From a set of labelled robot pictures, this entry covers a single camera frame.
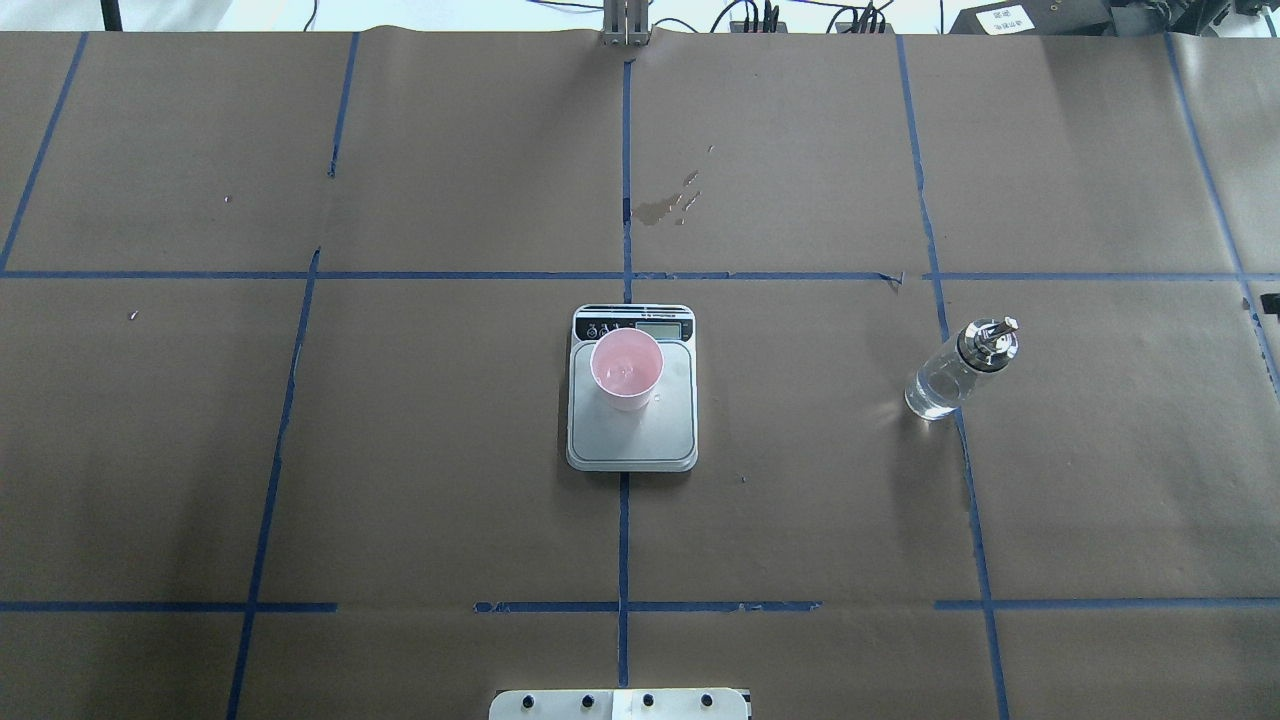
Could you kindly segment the white electronic kitchen scale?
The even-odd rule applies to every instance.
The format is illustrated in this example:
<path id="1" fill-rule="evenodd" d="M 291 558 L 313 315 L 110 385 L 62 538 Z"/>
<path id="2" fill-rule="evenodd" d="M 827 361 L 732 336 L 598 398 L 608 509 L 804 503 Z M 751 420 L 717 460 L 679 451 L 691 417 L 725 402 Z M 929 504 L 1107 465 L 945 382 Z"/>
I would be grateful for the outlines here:
<path id="1" fill-rule="evenodd" d="M 650 402 L 637 411 L 612 407 L 596 388 L 590 356 L 620 328 L 652 334 L 666 369 Z M 582 305 L 572 315 L 566 404 L 566 451 L 580 471 L 682 473 L 699 456 L 696 320 L 677 304 Z"/>

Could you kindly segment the clear glass sauce bottle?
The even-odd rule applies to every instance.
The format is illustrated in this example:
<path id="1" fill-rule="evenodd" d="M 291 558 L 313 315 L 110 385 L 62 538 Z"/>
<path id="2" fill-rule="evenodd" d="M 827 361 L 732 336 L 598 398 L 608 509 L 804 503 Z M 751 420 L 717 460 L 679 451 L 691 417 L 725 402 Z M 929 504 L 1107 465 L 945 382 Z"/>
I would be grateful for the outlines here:
<path id="1" fill-rule="evenodd" d="M 955 413 L 980 386 L 1010 368 L 1020 350 L 1019 331 L 1012 316 L 965 324 L 908 382 L 908 409 L 927 421 Z"/>

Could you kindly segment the white column base plate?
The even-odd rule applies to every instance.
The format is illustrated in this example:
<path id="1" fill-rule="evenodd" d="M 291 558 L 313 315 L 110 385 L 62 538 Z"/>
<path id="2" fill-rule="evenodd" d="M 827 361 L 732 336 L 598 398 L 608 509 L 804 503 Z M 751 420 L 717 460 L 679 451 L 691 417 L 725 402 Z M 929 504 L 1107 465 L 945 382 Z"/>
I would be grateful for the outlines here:
<path id="1" fill-rule="evenodd" d="M 502 691 L 489 719 L 751 719 L 749 691 L 728 687 Z"/>

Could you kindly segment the aluminium frame post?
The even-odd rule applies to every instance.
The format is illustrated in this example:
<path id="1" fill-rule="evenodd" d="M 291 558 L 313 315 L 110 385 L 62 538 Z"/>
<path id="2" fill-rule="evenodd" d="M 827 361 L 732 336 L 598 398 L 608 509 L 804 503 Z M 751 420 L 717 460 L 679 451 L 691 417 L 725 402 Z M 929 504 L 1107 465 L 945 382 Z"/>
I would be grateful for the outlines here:
<path id="1" fill-rule="evenodd" d="M 648 0 L 602 1 L 602 45 L 607 47 L 643 47 L 652 38 Z"/>

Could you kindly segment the pink plastic cup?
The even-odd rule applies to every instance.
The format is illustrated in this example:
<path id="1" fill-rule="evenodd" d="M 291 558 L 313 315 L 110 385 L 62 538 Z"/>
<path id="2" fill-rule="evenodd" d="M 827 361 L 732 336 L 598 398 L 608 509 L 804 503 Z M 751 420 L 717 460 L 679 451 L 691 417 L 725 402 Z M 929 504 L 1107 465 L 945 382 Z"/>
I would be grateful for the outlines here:
<path id="1" fill-rule="evenodd" d="M 620 411 L 630 413 L 650 402 L 666 369 L 666 356 L 652 334 L 620 328 L 596 341 L 589 366 L 605 401 Z"/>

